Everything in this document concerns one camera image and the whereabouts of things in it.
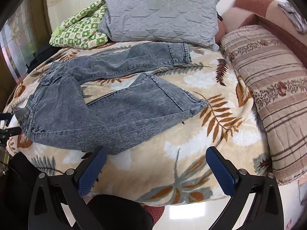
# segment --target red polka dot fabric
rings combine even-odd
[[[164,212],[164,206],[163,207],[151,207],[151,206],[144,206],[144,209],[152,216],[153,218],[153,225],[157,223],[157,221],[161,218],[163,212]]]

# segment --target jeans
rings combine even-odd
[[[88,104],[80,85],[189,63],[188,46],[181,43],[143,43],[119,53],[53,62],[25,108],[13,112],[33,142],[83,151],[103,146],[117,154],[193,117],[209,103],[147,73],[128,88]]]

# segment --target beige blanket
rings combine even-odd
[[[123,51],[139,43],[108,43],[93,50],[67,48],[52,60],[68,60],[101,51]],[[205,159],[206,149],[212,145],[237,168],[245,168],[250,174],[271,170],[266,134],[249,89],[240,77],[237,79],[232,65],[224,60],[221,52],[189,48],[193,64],[180,68],[163,67],[153,73],[209,100],[210,107],[134,148],[109,155],[92,194],[112,194],[155,206],[224,198]],[[13,106],[26,105],[50,65],[41,64],[25,78],[6,112]],[[84,99],[90,102],[124,89],[138,75],[85,83],[82,85]],[[13,126],[18,126],[15,117],[10,123],[10,127]],[[11,155],[23,152],[48,175],[59,175],[69,168],[76,168],[89,156],[79,150],[33,143],[23,134],[10,138],[7,150]]]

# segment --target gray quilted pillow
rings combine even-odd
[[[184,42],[218,50],[219,0],[105,0],[99,29],[113,41]]]

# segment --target black fabric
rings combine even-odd
[[[97,195],[87,206],[105,230],[152,230],[154,225],[152,216],[132,200]],[[80,230],[77,223],[73,228]]]
[[[56,54],[61,47],[53,47],[47,45],[42,47],[38,52],[36,57],[30,62],[30,65],[27,65],[27,73],[31,73],[34,68],[38,67],[41,63],[49,59],[52,55]]]
[[[0,177],[1,229],[28,229],[31,197],[40,171],[21,152],[9,161],[9,165],[20,178],[11,169]]]

